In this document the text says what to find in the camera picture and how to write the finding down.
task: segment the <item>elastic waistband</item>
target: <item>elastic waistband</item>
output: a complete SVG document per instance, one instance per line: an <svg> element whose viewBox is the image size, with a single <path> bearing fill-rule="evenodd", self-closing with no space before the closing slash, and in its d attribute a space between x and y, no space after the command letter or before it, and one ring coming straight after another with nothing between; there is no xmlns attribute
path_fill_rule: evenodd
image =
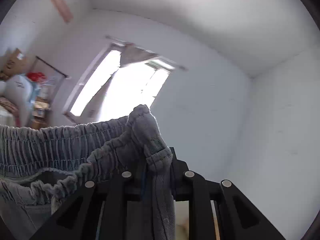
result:
<svg viewBox="0 0 320 240"><path fill-rule="evenodd" d="M0 127L0 194L17 203L49 203L65 198L88 180L110 179L130 163L146 158L150 171L170 166L172 154L147 106L129 116L75 127ZM32 181L44 171L67 177L56 184Z"/></svg>

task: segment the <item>gray denim pants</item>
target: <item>gray denim pants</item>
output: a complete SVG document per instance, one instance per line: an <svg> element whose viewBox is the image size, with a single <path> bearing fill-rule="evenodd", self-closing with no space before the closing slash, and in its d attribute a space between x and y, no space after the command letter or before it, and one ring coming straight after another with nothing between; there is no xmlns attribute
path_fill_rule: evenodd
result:
<svg viewBox="0 0 320 240"><path fill-rule="evenodd" d="M147 190L142 202L128 207L129 238L174 239L172 153L147 106L75 127L0 126L0 151L0 216L17 240L29 239L86 181L111 179L142 158Z"/></svg>

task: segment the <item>silver screw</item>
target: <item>silver screw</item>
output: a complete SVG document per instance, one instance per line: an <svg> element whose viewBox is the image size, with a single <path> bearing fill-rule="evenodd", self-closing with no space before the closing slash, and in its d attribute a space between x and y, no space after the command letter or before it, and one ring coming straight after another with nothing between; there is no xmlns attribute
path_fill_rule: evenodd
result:
<svg viewBox="0 0 320 240"><path fill-rule="evenodd" d="M225 186L225 187L231 187L232 183L231 183L230 180L225 179L225 180L222 182L222 185Z"/></svg>
<svg viewBox="0 0 320 240"><path fill-rule="evenodd" d="M93 182L92 180L89 180L89 181L87 181L84 185L85 185L85 187L90 188L90 187L93 187L93 186L94 186L94 182Z"/></svg>
<svg viewBox="0 0 320 240"><path fill-rule="evenodd" d="M188 178L192 178L195 175L195 173L193 171L186 171L184 175Z"/></svg>
<svg viewBox="0 0 320 240"><path fill-rule="evenodd" d="M124 178L130 178L130 177L131 177L131 172L130 172L130 171L124 171L124 172L122 172L122 177L124 177Z"/></svg>

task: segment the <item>ceiling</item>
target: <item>ceiling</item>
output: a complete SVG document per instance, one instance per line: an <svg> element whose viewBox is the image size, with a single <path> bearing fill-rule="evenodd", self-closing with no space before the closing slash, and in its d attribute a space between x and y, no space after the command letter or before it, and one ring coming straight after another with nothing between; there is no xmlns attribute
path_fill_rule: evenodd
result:
<svg viewBox="0 0 320 240"><path fill-rule="evenodd" d="M300 0L91 0L170 25L256 76L320 41Z"/></svg>

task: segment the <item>bright window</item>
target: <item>bright window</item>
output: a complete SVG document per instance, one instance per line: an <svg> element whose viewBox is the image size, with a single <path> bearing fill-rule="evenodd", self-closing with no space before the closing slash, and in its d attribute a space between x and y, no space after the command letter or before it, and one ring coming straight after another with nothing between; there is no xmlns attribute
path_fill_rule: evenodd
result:
<svg viewBox="0 0 320 240"><path fill-rule="evenodd" d="M108 121L128 115L137 105L151 107L168 78L171 65L157 59L148 63L120 67L118 50L112 50L101 61L76 98L70 112L79 117L92 97L114 73L97 121Z"/></svg>

